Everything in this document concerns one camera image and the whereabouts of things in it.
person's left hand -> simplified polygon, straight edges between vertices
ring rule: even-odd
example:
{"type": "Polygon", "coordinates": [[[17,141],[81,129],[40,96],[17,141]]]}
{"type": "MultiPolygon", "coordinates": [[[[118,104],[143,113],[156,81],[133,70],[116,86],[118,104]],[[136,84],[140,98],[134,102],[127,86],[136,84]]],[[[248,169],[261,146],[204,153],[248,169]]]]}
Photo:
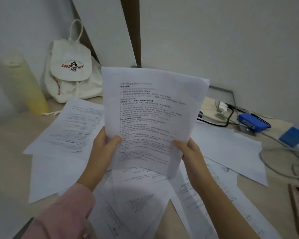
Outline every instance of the person's left hand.
{"type": "Polygon", "coordinates": [[[114,136],[108,143],[106,141],[107,136],[105,134],[105,128],[103,127],[93,141],[88,164],[77,181],[77,183],[88,187],[91,191],[93,191],[102,180],[112,161],[115,148],[121,143],[122,139],[119,136],[114,136]]]}

red baseball stitching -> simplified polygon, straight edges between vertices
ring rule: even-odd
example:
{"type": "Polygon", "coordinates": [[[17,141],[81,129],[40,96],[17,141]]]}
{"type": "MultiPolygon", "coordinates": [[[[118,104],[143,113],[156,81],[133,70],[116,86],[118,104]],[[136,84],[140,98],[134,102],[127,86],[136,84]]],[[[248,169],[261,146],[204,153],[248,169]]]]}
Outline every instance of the red baseball stitching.
{"type": "Polygon", "coordinates": [[[56,82],[57,86],[58,86],[58,96],[60,96],[60,89],[61,89],[61,86],[60,86],[60,83],[59,81],[57,81],[56,77],[50,75],[52,77],[52,79],[54,79],[54,81],[56,82]]]}

person's left thumb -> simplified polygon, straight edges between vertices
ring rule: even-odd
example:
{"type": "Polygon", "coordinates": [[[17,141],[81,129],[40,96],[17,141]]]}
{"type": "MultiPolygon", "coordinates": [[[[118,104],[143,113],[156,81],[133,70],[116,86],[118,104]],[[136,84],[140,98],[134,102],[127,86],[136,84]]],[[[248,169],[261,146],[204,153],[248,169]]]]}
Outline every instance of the person's left thumb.
{"type": "Polygon", "coordinates": [[[114,136],[111,141],[105,146],[107,155],[113,156],[115,148],[119,145],[122,141],[122,138],[119,136],[114,136]]]}

sheet held in hands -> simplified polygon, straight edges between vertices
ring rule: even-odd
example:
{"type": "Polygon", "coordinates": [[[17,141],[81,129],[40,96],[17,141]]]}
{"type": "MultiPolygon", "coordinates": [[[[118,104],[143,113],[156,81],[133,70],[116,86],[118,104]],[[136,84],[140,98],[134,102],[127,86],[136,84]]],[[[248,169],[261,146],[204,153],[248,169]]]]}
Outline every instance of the sheet held in hands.
{"type": "Polygon", "coordinates": [[[122,137],[113,169],[147,168],[167,177],[182,153],[173,139],[188,142],[209,80],[168,71],[102,67],[105,130],[122,137]]]}

cartoon dog logo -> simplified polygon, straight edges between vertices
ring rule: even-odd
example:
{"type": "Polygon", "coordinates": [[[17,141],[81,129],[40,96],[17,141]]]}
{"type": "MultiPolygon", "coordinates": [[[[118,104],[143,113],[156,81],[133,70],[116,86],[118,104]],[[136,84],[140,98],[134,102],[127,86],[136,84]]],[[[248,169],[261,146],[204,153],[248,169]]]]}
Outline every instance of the cartoon dog logo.
{"type": "Polygon", "coordinates": [[[77,71],[77,68],[78,68],[77,63],[75,61],[73,61],[71,63],[71,71],[77,71]]]}

